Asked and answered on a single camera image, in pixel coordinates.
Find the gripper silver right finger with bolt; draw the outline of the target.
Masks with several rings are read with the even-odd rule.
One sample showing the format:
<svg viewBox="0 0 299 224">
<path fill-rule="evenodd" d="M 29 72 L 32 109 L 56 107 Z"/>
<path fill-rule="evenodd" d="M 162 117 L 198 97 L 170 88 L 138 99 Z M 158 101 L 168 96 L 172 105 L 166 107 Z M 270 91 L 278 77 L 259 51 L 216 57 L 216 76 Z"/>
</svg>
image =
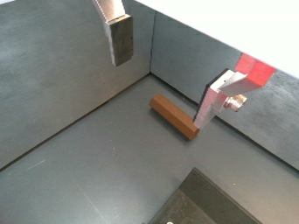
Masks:
<svg viewBox="0 0 299 224">
<path fill-rule="evenodd" d="M 244 74 L 226 69 L 207 85 L 198 114 L 194 117 L 194 125 L 200 130 L 223 109 L 232 109 L 238 112 L 246 104 L 247 97 L 243 94 L 231 94 L 223 91 L 224 87 L 231 87 L 236 81 L 244 78 Z"/>
</svg>

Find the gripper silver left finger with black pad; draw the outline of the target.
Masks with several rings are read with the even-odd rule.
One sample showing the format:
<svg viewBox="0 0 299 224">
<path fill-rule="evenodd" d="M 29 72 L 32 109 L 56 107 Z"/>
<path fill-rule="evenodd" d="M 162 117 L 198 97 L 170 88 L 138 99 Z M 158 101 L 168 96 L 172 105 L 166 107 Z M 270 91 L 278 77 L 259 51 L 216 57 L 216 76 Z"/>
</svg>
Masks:
<svg viewBox="0 0 299 224">
<path fill-rule="evenodd" d="M 92 0 L 103 20 L 112 64 L 119 67 L 134 56 L 134 18 L 122 0 Z"/>
</svg>

